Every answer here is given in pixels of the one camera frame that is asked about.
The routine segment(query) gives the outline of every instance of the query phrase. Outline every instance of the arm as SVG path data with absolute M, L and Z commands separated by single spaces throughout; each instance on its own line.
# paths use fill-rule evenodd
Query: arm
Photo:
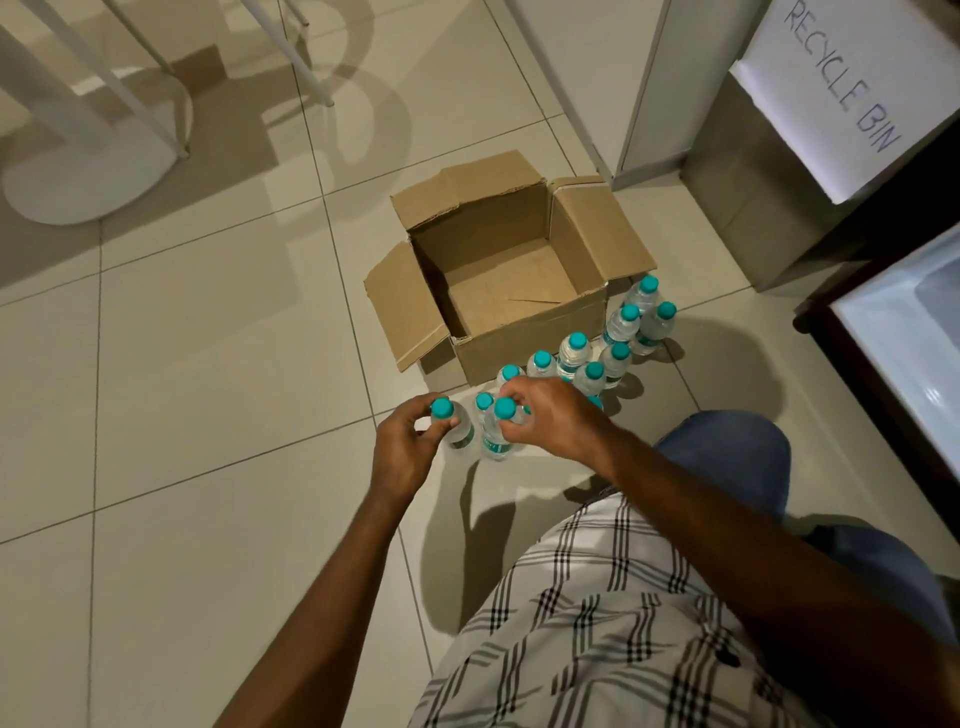
M 376 431 L 371 485 L 343 540 L 263 657 L 224 709 L 215 728 L 339 726 L 390 541 L 430 471 L 437 446 L 457 424 L 414 420 L 437 395 L 406 401 Z
M 614 483 L 743 622 L 777 674 L 836 719 L 956 725 L 960 658 L 862 592 L 841 566 L 614 425 L 558 379 L 513 379 L 529 404 L 508 440 Z

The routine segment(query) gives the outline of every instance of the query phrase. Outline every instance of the left hand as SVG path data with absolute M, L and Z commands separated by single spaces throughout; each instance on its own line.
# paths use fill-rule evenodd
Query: left hand
M 376 429 L 373 447 L 371 492 L 383 494 L 406 508 L 423 485 L 437 447 L 460 419 L 431 423 L 423 432 L 414 430 L 414 422 L 430 414 L 430 404 L 441 395 L 431 392 L 407 400 Z

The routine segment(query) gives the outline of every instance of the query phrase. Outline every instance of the forearm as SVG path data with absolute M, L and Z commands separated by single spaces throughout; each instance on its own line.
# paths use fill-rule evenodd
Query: forearm
M 768 658 L 802 676 L 836 715 L 873 706 L 960 716 L 949 699 L 956 656 L 772 519 L 623 430 L 606 438 L 594 468 L 704 577 Z
M 368 493 L 217 728 L 338 726 L 402 505 Z

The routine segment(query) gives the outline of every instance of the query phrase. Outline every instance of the hand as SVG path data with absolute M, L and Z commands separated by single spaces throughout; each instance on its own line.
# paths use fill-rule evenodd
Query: hand
M 460 418 L 451 417 L 431 423 L 423 432 L 414 430 L 414 422 L 430 414 L 430 404 L 439 396 L 430 393 L 407 400 L 376 429 L 370 489 L 400 508 L 406 509 L 423 485 L 444 435 L 460 423 Z
M 513 398 L 532 412 L 523 425 L 500 422 L 507 440 L 536 445 L 598 472 L 607 443 L 622 432 L 599 407 L 558 376 L 514 377 L 500 390 L 500 397 Z

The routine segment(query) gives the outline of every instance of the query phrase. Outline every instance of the right hand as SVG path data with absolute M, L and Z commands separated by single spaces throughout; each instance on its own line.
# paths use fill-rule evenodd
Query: right hand
M 503 385 L 499 396 L 525 404 L 532 412 L 522 425 L 500 421 L 507 440 L 536 445 L 595 471 L 607 444 L 621 432 L 599 407 L 558 376 L 516 376 Z

